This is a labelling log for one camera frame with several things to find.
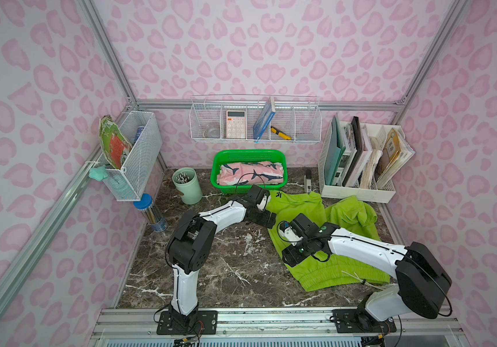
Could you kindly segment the lime green garment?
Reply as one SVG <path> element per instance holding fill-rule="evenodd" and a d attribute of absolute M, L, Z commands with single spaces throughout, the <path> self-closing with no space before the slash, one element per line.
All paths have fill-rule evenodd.
<path fill-rule="evenodd" d="M 380 239 L 375 210 L 354 196 L 326 208 L 321 195 L 316 192 L 291 195 L 273 191 L 267 210 L 276 215 L 277 224 L 290 222 L 302 213 L 318 226 L 330 222 L 361 237 Z M 328 256 L 323 252 L 318 252 L 315 258 L 307 258 L 296 267 L 288 266 L 287 269 L 307 292 L 362 280 L 377 285 L 390 282 L 390 276 L 375 267 L 349 257 Z"/>

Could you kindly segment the pink shark print shorts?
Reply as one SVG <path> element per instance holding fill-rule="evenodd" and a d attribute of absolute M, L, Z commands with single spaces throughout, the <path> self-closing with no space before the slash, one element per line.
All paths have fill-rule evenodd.
<path fill-rule="evenodd" d="M 279 185 L 285 181 L 284 173 L 279 162 L 228 163 L 220 166 L 217 183 L 220 186 Z"/>

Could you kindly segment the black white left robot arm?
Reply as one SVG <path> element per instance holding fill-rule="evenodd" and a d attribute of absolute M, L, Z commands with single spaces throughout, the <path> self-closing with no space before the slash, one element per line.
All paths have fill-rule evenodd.
<path fill-rule="evenodd" d="M 225 205 L 183 214 L 167 243 L 165 258 L 173 271 L 170 316 L 183 325 L 193 325 L 199 302 L 196 295 L 199 270 L 206 263 L 215 234 L 234 224 L 248 222 L 271 228 L 276 215 L 267 210 L 270 191 L 252 186 L 245 195 Z"/>

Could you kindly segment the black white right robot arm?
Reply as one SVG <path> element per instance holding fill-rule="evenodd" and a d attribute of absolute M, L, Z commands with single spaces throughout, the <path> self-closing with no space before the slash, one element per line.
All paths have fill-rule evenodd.
<path fill-rule="evenodd" d="M 429 248 L 413 242 L 409 246 L 389 244 L 354 234 L 338 225 L 318 226 L 304 214 L 278 226 L 280 239 L 289 246 L 282 251 L 286 265 L 296 267 L 308 257 L 323 252 L 370 265 L 397 283 L 374 292 L 358 306 L 361 322 L 384 322 L 394 316 L 413 312 L 426 319 L 441 316 L 449 302 L 452 280 Z"/>

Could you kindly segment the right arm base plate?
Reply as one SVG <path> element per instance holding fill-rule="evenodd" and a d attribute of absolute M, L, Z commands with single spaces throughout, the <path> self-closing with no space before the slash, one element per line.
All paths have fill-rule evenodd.
<path fill-rule="evenodd" d="M 338 333 L 381 333 L 383 335 L 397 332 L 393 318 L 376 321 L 366 312 L 358 309 L 334 309 L 330 322 L 335 324 Z"/>

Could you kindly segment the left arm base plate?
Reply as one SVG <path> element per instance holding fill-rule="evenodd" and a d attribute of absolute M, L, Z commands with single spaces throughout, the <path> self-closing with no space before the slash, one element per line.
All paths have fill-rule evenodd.
<path fill-rule="evenodd" d="M 183 316 L 172 310 L 157 318 L 157 335 L 215 335 L 218 311 L 195 310 Z"/>

